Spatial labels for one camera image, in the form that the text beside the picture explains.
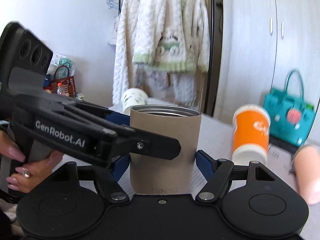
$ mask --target black circular cover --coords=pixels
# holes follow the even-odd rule
[[[276,239],[302,230],[309,210],[289,186],[241,187],[229,192],[221,210],[239,231],[259,238]]]
[[[97,223],[102,212],[103,202],[91,190],[53,182],[41,192],[36,188],[20,200],[17,219],[32,236],[64,239],[87,231]]]

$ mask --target peach cylindrical object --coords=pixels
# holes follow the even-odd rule
[[[131,153],[130,181],[137,194],[185,194],[189,188],[201,124],[201,113],[177,106],[133,106],[130,126],[176,138],[181,151],[173,160]]]
[[[261,106],[245,105],[235,112],[232,145],[235,165],[247,166],[250,161],[267,164],[270,124],[270,116]]]
[[[310,205],[320,202],[320,155],[316,148],[301,147],[293,166],[300,196]]]

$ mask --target teal handbag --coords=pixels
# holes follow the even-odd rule
[[[288,94],[288,85],[293,73],[297,73],[301,82],[301,97]],[[271,117],[270,134],[297,147],[306,141],[316,113],[314,106],[304,101],[304,86],[299,70],[289,73],[283,91],[272,88],[266,95],[263,107]]]

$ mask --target human hand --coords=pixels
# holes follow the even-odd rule
[[[25,156],[18,146],[3,131],[0,131],[0,153],[19,162],[25,161]],[[61,162],[62,157],[62,153],[53,151],[48,158],[42,161],[25,163],[22,167],[17,167],[17,173],[6,178],[9,183],[8,187],[12,190],[29,193],[52,173],[52,169]],[[23,172],[27,172],[30,177],[24,177]]]

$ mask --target paper cup with leaf pattern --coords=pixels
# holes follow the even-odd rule
[[[121,96],[122,111],[126,115],[130,115],[132,106],[147,105],[148,95],[139,88],[130,88]]]

